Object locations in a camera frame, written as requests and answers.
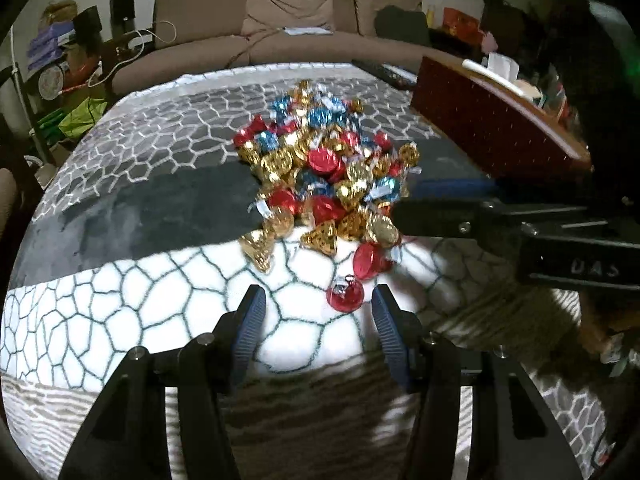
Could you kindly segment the white tissue box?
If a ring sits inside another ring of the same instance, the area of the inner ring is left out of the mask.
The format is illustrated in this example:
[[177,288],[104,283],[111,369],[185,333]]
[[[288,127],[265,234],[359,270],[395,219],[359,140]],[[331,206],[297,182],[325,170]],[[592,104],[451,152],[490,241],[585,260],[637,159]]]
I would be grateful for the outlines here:
[[518,80],[520,64],[506,55],[490,52],[487,58],[487,68],[494,74],[512,82],[512,84]]

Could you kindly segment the orange gift box background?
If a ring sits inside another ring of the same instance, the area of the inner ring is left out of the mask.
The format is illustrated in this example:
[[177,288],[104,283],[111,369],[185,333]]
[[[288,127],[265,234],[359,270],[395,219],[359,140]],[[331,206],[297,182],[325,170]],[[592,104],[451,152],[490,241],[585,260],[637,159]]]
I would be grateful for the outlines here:
[[448,6],[442,10],[442,30],[473,47],[479,46],[484,38],[477,18]]

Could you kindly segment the large red gift box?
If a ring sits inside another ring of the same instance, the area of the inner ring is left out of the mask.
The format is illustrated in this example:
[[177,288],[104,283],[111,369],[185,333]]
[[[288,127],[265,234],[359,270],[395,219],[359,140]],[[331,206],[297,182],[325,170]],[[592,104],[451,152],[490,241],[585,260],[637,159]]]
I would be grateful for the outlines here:
[[495,179],[591,171],[582,142],[531,102],[461,66],[426,56],[411,107]]

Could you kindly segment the dark bag on sofa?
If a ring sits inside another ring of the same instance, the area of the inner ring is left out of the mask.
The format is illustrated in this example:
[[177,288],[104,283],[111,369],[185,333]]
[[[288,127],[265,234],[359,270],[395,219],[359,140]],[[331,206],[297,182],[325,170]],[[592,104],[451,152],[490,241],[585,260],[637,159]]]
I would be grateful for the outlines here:
[[429,47],[430,29],[421,11],[407,11],[398,6],[386,6],[375,15],[376,36],[407,44]]

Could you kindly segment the black remote control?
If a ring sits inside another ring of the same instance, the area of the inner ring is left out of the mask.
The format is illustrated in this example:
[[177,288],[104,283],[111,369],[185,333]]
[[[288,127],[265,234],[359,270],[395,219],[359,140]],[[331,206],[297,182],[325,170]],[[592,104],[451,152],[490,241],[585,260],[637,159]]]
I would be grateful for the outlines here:
[[412,90],[416,86],[416,75],[395,70],[371,61],[352,60],[352,65],[375,76],[397,90]]

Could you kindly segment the white papers on sofa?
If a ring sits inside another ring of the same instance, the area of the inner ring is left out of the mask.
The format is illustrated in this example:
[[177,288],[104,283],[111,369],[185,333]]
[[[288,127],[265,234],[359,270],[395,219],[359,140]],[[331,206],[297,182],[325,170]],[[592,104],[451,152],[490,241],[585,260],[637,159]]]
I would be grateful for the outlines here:
[[323,27],[285,27],[283,32],[288,36],[329,36],[333,32],[331,29]]

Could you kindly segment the brown sofa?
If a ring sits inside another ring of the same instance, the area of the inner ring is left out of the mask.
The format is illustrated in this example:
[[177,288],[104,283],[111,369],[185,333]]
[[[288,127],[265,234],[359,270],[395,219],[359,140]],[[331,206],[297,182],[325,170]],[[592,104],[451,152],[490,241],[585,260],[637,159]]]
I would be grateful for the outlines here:
[[152,52],[118,70],[118,96],[185,74],[284,62],[392,64],[456,57],[416,40],[422,0],[155,0]]

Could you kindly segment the red round candy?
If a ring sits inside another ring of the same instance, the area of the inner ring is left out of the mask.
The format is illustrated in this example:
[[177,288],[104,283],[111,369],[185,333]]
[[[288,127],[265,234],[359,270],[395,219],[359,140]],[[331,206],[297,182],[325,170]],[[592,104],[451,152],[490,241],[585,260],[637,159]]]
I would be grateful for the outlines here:
[[326,302],[337,312],[357,311],[364,301],[364,289],[353,275],[338,276],[326,290]]

